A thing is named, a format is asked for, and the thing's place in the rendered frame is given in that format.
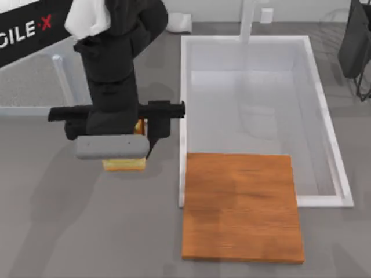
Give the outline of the pale grey rounded box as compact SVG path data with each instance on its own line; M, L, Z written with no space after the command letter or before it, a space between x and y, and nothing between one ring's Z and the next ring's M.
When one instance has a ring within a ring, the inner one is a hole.
M80 136L75 143L76 157L82 160L144 158L149 150L147 137L135 134Z

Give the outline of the pale translucent rack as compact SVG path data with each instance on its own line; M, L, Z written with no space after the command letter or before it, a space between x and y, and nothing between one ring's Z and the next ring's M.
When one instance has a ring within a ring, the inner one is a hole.
M46 117L52 107L90 103L75 54L39 52L0 68L0 118Z

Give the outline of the white sink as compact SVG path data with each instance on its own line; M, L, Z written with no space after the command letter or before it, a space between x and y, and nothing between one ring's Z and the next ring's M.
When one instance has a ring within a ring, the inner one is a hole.
M300 207L354 206L308 36L182 36L180 62L180 207L195 152L289 155Z

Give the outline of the white rounded object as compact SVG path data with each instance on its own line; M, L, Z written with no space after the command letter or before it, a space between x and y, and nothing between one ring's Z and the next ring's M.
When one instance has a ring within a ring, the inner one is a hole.
M191 33L192 14L170 13L166 30L171 33Z

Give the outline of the wooden cutting board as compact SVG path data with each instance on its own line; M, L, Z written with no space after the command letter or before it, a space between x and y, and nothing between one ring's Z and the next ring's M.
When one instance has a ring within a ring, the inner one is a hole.
M302 264L291 157L189 153L181 256Z

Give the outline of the white tall tap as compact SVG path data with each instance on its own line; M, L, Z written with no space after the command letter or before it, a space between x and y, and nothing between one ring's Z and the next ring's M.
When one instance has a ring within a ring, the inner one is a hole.
M239 33L239 40L241 43L249 42L256 3L257 0L242 0L241 24Z

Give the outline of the white wall socket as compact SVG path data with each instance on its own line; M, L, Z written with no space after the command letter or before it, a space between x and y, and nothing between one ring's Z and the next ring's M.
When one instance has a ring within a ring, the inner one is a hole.
M271 24L274 18L274 9L273 8L262 8L260 15L261 24Z

